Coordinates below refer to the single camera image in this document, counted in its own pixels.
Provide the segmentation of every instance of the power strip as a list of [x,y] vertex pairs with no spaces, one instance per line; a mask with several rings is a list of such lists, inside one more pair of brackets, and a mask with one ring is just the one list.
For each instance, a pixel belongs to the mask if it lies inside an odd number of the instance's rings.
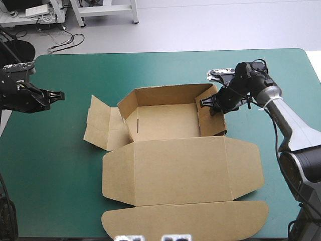
[[26,18],[32,18],[35,16],[44,15],[48,13],[49,13],[48,5],[44,4],[41,6],[36,6],[33,8],[26,9]]

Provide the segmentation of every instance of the open cardboard box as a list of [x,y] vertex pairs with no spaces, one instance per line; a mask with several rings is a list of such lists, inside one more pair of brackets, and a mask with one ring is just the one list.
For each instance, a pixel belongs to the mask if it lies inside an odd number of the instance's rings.
[[255,144],[224,136],[138,141],[103,158],[103,195],[136,207],[107,211],[102,223],[111,237],[242,240],[262,228],[268,207],[233,200],[263,184]]
[[102,192],[136,207],[107,211],[111,237],[190,233],[241,240],[264,225],[263,201],[234,201],[264,183],[256,145],[226,138],[224,116],[200,108],[212,84],[133,90],[110,108],[94,96],[84,139],[105,150]]
[[92,96],[84,140],[113,151],[132,141],[224,135],[224,115],[211,116],[208,108],[200,107],[201,98],[216,92],[213,84],[139,88],[118,108]]

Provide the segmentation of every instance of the gray floor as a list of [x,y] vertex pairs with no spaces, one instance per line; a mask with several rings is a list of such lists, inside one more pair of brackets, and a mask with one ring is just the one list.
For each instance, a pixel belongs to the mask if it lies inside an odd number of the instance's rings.
[[[129,0],[114,0],[114,4]],[[61,53],[161,52],[258,48],[321,50],[321,1],[137,0],[139,24],[131,15],[86,18],[80,28],[72,9],[66,26],[85,42]],[[37,56],[54,43],[28,27],[24,38]],[[68,36],[50,32],[56,41]]]

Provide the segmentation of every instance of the green table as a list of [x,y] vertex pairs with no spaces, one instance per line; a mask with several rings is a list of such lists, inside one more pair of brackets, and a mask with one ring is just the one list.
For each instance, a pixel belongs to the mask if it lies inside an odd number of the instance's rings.
[[[104,237],[103,212],[130,207],[101,193],[106,151],[82,140],[91,94],[111,106],[142,86],[204,83],[213,68],[263,58],[285,101],[321,130],[318,78],[301,49],[41,56],[31,81],[61,90],[50,111],[15,112],[0,138],[0,171],[18,212],[20,236]],[[269,117],[255,106],[226,116],[227,136],[256,143],[265,185],[240,199],[265,200],[270,213],[257,237],[286,236],[299,207],[278,168]]]

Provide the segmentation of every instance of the box lid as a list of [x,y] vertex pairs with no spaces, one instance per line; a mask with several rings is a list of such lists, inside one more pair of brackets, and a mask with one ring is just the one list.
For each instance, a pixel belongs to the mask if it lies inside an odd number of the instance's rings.
[[135,206],[231,201],[263,184],[258,147],[223,136],[134,142],[103,158],[103,195]]
[[84,140],[107,151],[130,143],[119,109],[109,107],[92,95]]
[[229,201],[185,205],[156,205],[107,211],[101,221],[109,236],[143,235],[160,240],[164,234],[191,234],[193,240],[243,240],[265,224],[263,201]]

